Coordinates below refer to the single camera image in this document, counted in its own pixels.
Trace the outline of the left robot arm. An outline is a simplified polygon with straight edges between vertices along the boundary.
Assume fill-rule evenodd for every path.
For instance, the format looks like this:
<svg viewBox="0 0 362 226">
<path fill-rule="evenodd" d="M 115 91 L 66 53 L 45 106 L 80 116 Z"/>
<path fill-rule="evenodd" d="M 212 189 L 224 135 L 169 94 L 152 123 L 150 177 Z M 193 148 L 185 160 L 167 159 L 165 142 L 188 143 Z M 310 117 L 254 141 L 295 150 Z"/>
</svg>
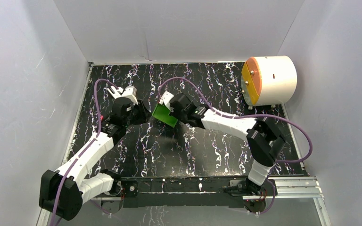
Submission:
<svg viewBox="0 0 362 226">
<path fill-rule="evenodd" d="M 39 206 L 69 221 L 92 198 L 100 194 L 121 194 L 123 186 L 119 174 L 104 169 L 89 179 L 86 176 L 121 141 L 128 127 L 146 123 L 150 117 L 142 100 L 115 99 L 111 113 L 99 120 L 97 131 L 81 150 L 58 169 L 43 173 Z"/>
</svg>

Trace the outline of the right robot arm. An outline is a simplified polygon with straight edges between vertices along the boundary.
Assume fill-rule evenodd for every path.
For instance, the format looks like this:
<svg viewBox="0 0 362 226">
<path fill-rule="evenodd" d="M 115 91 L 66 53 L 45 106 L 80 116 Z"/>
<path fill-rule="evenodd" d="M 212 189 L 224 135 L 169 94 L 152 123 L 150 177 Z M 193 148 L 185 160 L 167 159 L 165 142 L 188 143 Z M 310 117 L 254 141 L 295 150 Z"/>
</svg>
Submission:
<svg viewBox="0 0 362 226">
<path fill-rule="evenodd" d="M 286 143 L 272 118 L 239 119 L 236 115 L 213 110 L 208 105 L 196 105 L 182 93 L 174 96 L 165 92 L 159 102 L 170 111 L 170 116 L 184 124 L 217 130 L 246 141 L 254 159 L 246 178 L 247 190 L 258 195 L 265 189 L 265 180 Z"/>
</svg>

